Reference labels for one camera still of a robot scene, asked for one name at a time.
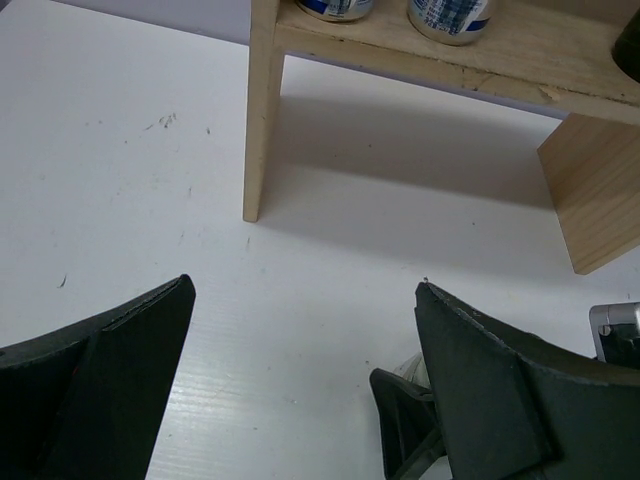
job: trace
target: wooden side panel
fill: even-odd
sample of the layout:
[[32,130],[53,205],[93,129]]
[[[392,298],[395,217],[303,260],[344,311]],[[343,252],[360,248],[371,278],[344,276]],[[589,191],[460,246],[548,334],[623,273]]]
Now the wooden side panel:
[[640,245],[640,127],[572,114],[538,152],[576,273]]
[[258,220],[269,140],[280,101],[284,51],[274,43],[280,0],[252,0],[243,218]]

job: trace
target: wooden shelf board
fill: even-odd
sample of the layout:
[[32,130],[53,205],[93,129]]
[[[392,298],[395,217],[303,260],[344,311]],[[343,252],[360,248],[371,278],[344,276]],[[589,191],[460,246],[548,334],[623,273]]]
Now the wooden shelf board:
[[276,42],[385,73],[640,125],[640,84],[611,59],[620,27],[523,0],[505,0],[475,44],[451,47],[411,25],[407,0],[377,0],[351,24],[332,24],[282,0]]

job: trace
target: silver metal part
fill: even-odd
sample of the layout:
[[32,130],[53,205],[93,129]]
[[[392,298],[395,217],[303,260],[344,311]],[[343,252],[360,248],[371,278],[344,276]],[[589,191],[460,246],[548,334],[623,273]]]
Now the silver metal part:
[[596,305],[589,311],[589,322],[598,360],[606,362],[600,335],[611,334],[612,325],[636,325],[640,331],[640,303]]

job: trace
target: blue and white can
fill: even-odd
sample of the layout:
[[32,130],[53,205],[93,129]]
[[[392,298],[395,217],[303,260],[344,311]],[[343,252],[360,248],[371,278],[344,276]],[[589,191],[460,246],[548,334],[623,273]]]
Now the blue and white can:
[[366,16],[373,0],[297,0],[305,12],[327,22],[352,22]]
[[484,32],[497,0],[409,0],[409,20],[423,35],[464,45]]

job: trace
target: gray wall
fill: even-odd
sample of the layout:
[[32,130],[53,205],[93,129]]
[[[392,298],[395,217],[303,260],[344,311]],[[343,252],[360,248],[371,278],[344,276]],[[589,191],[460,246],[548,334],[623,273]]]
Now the gray wall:
[[249,43],[251,0],[58,1],[187,32]]

